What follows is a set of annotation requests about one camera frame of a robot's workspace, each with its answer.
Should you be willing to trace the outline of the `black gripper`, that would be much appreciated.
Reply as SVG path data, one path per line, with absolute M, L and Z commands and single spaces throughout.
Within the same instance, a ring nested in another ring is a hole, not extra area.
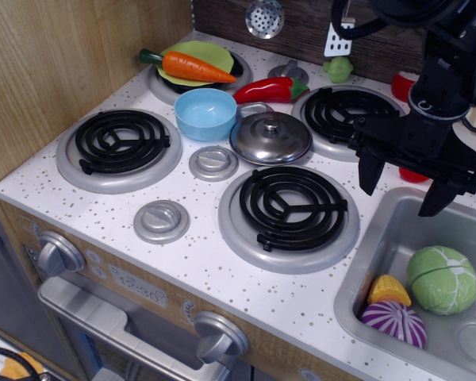
M 476 192 L 476 151 L 453 130 L 470 110 L 468 101 L 430 102 L 408 96 L 410 111 L 401 117 L 361 117 L 354 121 L 349 147 L 359 157 L 359 185 L 374 193 L 385 163 L 433 179 L 418 215 L 434 217 L 458 194 Z

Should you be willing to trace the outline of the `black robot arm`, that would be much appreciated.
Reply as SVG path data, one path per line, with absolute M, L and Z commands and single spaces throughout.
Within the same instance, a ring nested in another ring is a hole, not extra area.
M 376 19 L 345 29 L 347 3 L 332 4 L 334 30 L 345 40 L 388 25 L 423 28 L 423 65 L 402 117 L 359 117 L 349 147 L 359 158 L 359 185 L 373 194 L 385 164 L 432 180 L 419 211 L 432 217 L 456 196 L 476 193 L 476 151 L 453 125 L 476 106 L 476 1 L 372 1 Z

